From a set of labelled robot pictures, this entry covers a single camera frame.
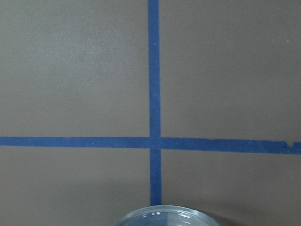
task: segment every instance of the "transparent lid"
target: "transparent lid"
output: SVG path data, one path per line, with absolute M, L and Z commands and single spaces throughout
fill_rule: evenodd
M 124 216 L 115 226 L 219 226 L 204 213 L 180 206 L 150 206 Z

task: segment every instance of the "gray floor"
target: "gray floor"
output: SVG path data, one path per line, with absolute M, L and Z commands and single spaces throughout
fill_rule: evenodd
M 0 136 L 149 136 L 147 0 L 1 0 Z M 162 136 L 301 141 L 298 0 L 160 0 Z M 168 151 L 163 204 L 300 226 L 299 156 Z M 148 150 L 0 148 L 0 225 L 112 226 Z

